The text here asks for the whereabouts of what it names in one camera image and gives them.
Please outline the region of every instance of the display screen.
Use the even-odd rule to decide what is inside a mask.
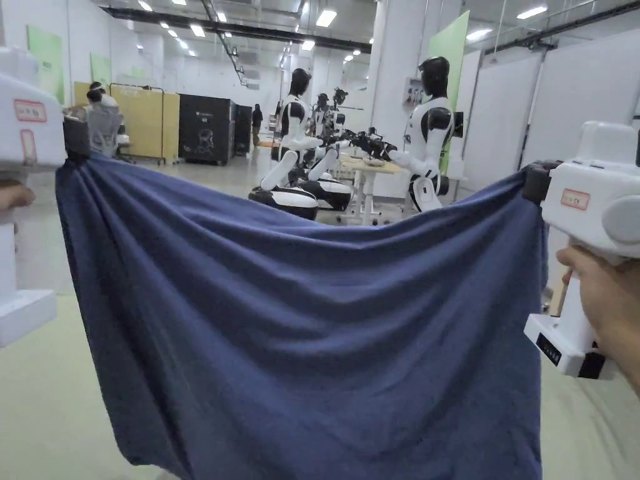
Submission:
[[[560,363],[560,359],[562,358],[562,354],[558,351],[556,347],[551,345],[551,342],[547,340],[547,338],[542,335],[538,335],[538,340],[536,341],[536,345],[542,352],[551,360],[554,365],[557,367]]]

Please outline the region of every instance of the yellow partition panel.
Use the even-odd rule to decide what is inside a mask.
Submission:
[[[168,161],[178,158],[178,127],[180,124],[180,95],[164,95],[164,155]]]
[[[86,92],[89,91],[90,83],[74,82],[74,101],[73,105],[89,105],[89,100],[86,98]]]
[[[120,112],[124,115],[131,141],[128,153],[162,158],[164,94],[137,87],[112,85],[111,96],[118,102]]]

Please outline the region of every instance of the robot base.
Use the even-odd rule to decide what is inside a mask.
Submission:
[[[308,220],[315,220],[318,214],[316,198],[300,188],[275,188],[268,191],[257,187],[249,194],[249,200]]]
[[[56,318],[56,296],[47,290],[17,291],[0,301],[0,348]]]
[[[611,379],[612,362],[595,348],[588,352],[575,349],[560,334],[558,320],[546,315],[530,315],[524,333],[561,373],[592,380]]]

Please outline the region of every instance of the black robot head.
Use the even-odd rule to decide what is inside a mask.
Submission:
[[[291,74],[291,90],[289,95],[300,97],[305,94],[311,82],[311,74],[302,68],[296,68]]]
[[[432,97],[446,97],[449,84],[449,60],[433,57],[420,65],[424,93]]]

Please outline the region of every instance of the human hand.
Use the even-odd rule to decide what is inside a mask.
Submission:
[[[36,196],[26,186],[15,180],[0,180],[0,212],[16,207],[28,207]]]
[[[598,346],[612,358],[640,392],[640,262],[614,267],[587,250],[572,246],[557,258],[580,279],[582,309],[593,326]]]

